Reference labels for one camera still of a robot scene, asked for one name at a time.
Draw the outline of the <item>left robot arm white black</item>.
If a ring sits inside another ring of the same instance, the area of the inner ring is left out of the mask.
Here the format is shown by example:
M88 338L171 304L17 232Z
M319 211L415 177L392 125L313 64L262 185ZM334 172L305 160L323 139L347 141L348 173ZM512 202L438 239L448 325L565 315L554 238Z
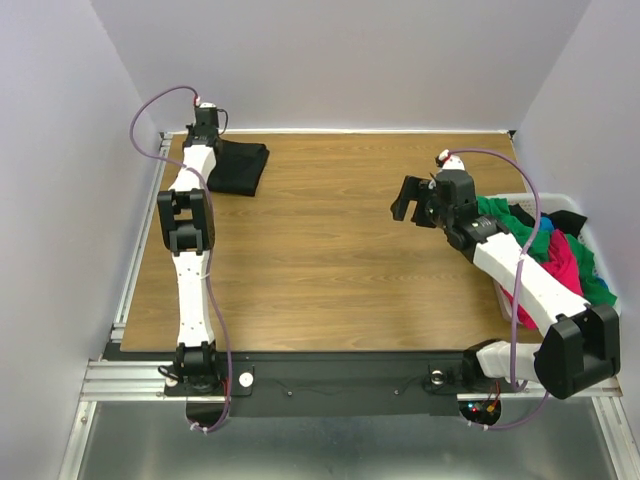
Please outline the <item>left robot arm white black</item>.
M183 161L168 189L157 195L162 239L174 265L179 330L168 379L177 386L210 394L224 393L217 365L216 337L209 315L207 284L215 244L215 226L207 180L220 146L219 109L197 100L194 122L187 126Z

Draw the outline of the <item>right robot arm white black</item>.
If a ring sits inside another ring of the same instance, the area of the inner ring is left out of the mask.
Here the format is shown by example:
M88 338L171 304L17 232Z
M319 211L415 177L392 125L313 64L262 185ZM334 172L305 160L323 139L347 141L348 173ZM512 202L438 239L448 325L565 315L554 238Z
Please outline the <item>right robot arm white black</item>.
M620 320L616 310L572 292L526 255L515 231L480 205L472 177L443 170L430 179L404 178L390 211L404 219L411 202L412 222L441 229L448 243L488 274L533 320L539 344L484 342L469 349L460 366L463 384L482 390L495 379L534 382L566 399L617 375Z

